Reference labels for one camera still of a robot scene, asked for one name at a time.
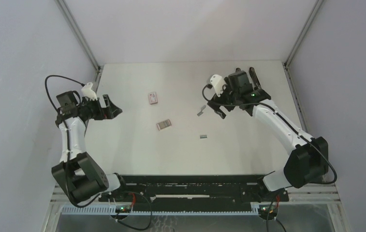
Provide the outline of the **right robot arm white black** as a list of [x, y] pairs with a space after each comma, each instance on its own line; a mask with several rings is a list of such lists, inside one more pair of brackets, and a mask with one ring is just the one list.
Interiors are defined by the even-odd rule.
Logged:
[[257, 194], [261, 200], [270, 201], [279, 189], [320, 184], [321, 177], [331, 170], [328, 142], [323, 137], [314, 138], [290, 121], [262, 89], [253, 68], [249, 72], [236, 69], [226, 77], [214, 74], [205, 87], [215, 92], [206, 100], [207, 105], [222, 119], [226, 114], [221, 107], [229, 112], [239, 107], [270, 128], [288, 154], [283, 168], [258, 181]]

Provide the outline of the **staple box tray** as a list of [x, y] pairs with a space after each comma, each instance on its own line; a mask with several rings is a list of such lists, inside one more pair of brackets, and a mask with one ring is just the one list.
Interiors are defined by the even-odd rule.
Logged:
[[171, 125], [172, 125], [172, 124], [171, 124], [171, 121], [170, 121], [169, 119], [164, 120], [164, 121], [159, 122], [159, 123], [157, 123], [157, 124], [156, 124], [157, 129], [158, 129], [159, 131], [161, 131], [161, 130], [163, 130], [163, 129], [167, 128], [167, 127], [170, 127]]

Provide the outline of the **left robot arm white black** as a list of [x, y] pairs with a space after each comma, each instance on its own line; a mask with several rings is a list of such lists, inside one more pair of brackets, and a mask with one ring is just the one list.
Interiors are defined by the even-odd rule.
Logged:
[[51, 169], [52, 176], [67, 195], [70, 202], [82, 207], [81, 202], [95, 200], [99, 194], [109, 192], [118, 202], [124, 201], [129, 189], [118, 173], [106, 174], [87, 152], [85, 134], [89, 120], [114, 119], [122, 109], [104, 94], [105, 107], [100, 100], [83, 97], [78, 101], [76, 91], [57, 95], [60, 107], [55, 121], [62, 135], [62, 156], [59, 164]]

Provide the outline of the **black stapler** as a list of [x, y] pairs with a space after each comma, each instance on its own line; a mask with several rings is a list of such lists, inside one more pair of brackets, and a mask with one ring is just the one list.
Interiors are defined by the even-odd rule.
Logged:
[[253, 82], [253, 87], [254, 87], [253, 89], [254, 90], [261, 89], [262, 88], [261, 87], [261, 83], [260, 83], [260, 81], [259, 81], [259, 79], [257, 77], [256, 71], [255, 71], [255, 69], [253, 67], [250, 67], [249, 68], [249, 75], [250, 75], [251, 80]]

